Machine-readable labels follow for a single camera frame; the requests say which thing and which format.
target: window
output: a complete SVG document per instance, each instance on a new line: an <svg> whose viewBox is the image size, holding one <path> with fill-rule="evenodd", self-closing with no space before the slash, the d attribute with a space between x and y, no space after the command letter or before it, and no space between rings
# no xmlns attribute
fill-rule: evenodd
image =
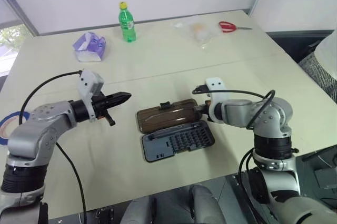
<svg viewBox="0 0 337 224"><path fill-rule="evenodd" d="M0 29L0 77L8 75L23 42L31 36L24 24Z"/></svg>

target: plastic bag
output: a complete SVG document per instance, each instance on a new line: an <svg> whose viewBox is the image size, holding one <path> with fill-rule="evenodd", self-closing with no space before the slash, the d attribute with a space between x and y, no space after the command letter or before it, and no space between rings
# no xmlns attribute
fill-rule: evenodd
<svg viewBox="0 0 337 224"><path fill-rule="evenodd" d="M74 44L77 60L80 62L101 61L105 51L105 38L94 32L86 32Z"/></svg>
<svg viewBox="0 0 337 224"><path fill-rule="evenodd" d="M201 48L205 48L210 40L220 33L216 26L207 24L198 15L181 19L173 26L191 36Z"/></svg>

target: blue tape roll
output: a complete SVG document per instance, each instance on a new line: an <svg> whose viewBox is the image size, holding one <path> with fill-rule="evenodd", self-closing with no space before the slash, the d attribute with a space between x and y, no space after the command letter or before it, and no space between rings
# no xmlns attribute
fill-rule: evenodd
<svg viewBox="0 0 337 224"><path fill-rule="evenodd" d="M3 124L5 124L9 119L19 116L20 112L14 112L11 113L10 115L7 115L5 118L3 118L2 121L0 121L0 128L2 127ZM25 117L26 120L28 120L30 114L26 111L23 112L23 117ZM8 138L4 138L1 136L1 131L0 131L0 145L7 145L8 144Z"/></svg>

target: brown case lid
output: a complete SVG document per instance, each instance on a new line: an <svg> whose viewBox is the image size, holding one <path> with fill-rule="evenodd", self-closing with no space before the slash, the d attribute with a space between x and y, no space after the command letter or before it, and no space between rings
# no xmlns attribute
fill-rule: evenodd
<svg viewBox="0 0 337 224"><path fill-rule="evenodd" d="M147 134L159 129L198 121L202 115L193 110L194 106L197 106L194 99L186 99L172 104L161 103L160 107L140 110L137 112L139 130Z"/></svg>

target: black cable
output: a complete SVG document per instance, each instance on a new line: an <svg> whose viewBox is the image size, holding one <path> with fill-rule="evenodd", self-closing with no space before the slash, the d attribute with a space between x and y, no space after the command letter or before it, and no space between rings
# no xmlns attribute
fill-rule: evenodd
<svg viewBox="0 0 337 224"><path fill-rule="evenodd" d="M319 156L320 154L323 154L323 153L327 152L328 150L330 150L330 149L332 149L332 148L334 148L334 147L336 147L336 146L334 145L334 146L331 146L331 147L328 147L328 148L325 148L325 149L321 149L321 150L315 152L315 153L312 154L312 155L309 155L309 156L307 156L307 157L303 157L303 158L302 158L302 161L303 161L303 162L309 161L309 160L311 160L311 159L313 159L313 158Z"/></svg>
<svg viewBox="0 0 337 224"><path fill-rule="evenodd" d="M74 170L74 174L76 176L77 182L78 182L78 186L80 188L80 193L81 193L81 200L82 200L82 205L83 205L83 222L84 224L86 224L86 205L85 205L85 198L84 198L84 193L83 193L83 187L82 187L82 183L81 183L81 179L77 173L77 170L75 168L75 165L73 163L73 161L70 159L70 157L67 155L67 153L63 150L63 148L60 146L60 144L56 143L56 146L59 148L59 150L62 152L62 154L65 156L65 158L68 160L68 162L70 163L70 165L72 166L73 170Z"/></svg>
<svg viewBox="0 0 337 224"><path fill-rule="evenodd" d="M246 160L246 171L247 172L249 171L249 161L251 160L252 156L253 156L252 153L250 153Z"/></svg>
<svg viewBox="0 0 337 224"><path fill-rule="evenodd" d="M52 77L46 81L44 81L43 83L41 83L38 87L36 87L29 95L28 97L26 98L25 102L23 103L22 105L22 108L20 110L20 114L19 114L19 125L22 124L22 118L23 118L23 112L29 102L29 100L31 99L31 97L41 88L43 87L45 84L57 79L57 78L61 78L61 77L64 77L64 76L69 76L69 75L75 75L75 74L81 74L82 71L79 70L79 71L76 71L76 72L70 72L70 73L64 73L64 74L60 74L60 75L57 75L55 77ZM82 205L83 205L83 222L84 224L87 224L87 216L86 216L86 205L85 205L85 198L84 198L84 193L83 193L83 187L82 187L82 183L81 183L81 179L77 173L77 170L75 168L75 165L74 163L72 162L71 158L67 155L67 153L62 149L62 147L56 143L56 146L59 148L59 150L61 151L61 153L65 156L65 158L68 160L68 162L70 163L71 167L73 168L73 171L74 171L74 174L76 176L76 179L77 179L77 182L78 182L78 186L80 188L80 192L81 192L81 200L82 200Z"/></svg>
<svg viewBox="0 0 337 224"><path fill-rule="evenodd" d="M272 102L273 98L275 97L275 90L269 91L267 95L264 98L268 98L267 101L263 104L263 106L255 113L255 115L252 117L252 119L248 122L246 129L252 129L251 126L254 123L254 121L257 119L257 117L264 111L264 109L269 106L269 104Z"/></svg>
<svg viewBox="0 0 337 224"><path fill-rule="evenodd" d="M209 94L209 93L239 93L239 94L249 94L253 96L258 96L262 99L265 98L265 96L257 93L253 93L251 91L241 91L241 90L208 90L208 91L192 91L192 94Z"/></svg>
<svg viewBox="0 0 337 224"><path fill-rule="evenodd" d="M68 76L68 75L75 75L75 74L81 74L82 71L81 70L78 70L77 72L71 72L71 73L64 73L64 74L60 74L60 75L57 75L55 77L52 77L46 81L44 81L43 83L41 83L38 87L36 87L32 92L31 94L28 95L28 97L26 98L25 102L23 102L23 105L21 107L21 110L20 110L20 114L19 114L19 125L22 124L22 117L23 117L23 112L27 106L27 103L28 101L31 99L31 97L41 88L43 87L45 84L49 83L50 81L53 81L57 78L61 78L61 77L64 77L64 76Z"/></svg>
<svg viewBox="0 0 337 224"><path fill-rule="evenodd" d="M239 185L240 185L240 187L241 187L241 189L242 189L244 199L246 200L246 202L247 202L249 208L252 210L252 212L253 212L253 214L254 214L254 217L255 217L256 221L257 221L258 223L266 224L266 221L262 218L262 216L259 214L259 212L258 212L258 211L255 209L255 207L253 206L253 203L251 202L251 200L250 200L250 198L249 198L249 195L248 195L248 193L247 193L247 191L246 191L246 189L244 188L244 185L243 185L243 183L242 183L242 175L241 175L241 173L242 173L242 166L243 166L243 163L244 163L245 159L246 159L249 155L252 154L253 149L254 149L254 148L250 149L250 150L243 156L243 158L241 159L240 164L239 164L239 170L238 170L238 172L237 172L237 180L238 180Z"/></svg>
<svg viewBox="0 0 337 224"><path fill-rule="evenodd" d="M193 90L192 94L209 94L209 93L240 93L240 94L249 94L253 96L258 96L262 99L267 99L267 101L263 104L263 106L256 112L256 114L252 117L252 119L248 122L246 129L252 129L251 126L257 119L257 117L264 111L264 109L269 106L272 102L273 98L275 97L275 90L269 91L265 96L257 93L253 93L251 91L242 91L242 90L208 90L208 91L196 91Z"/></svg>

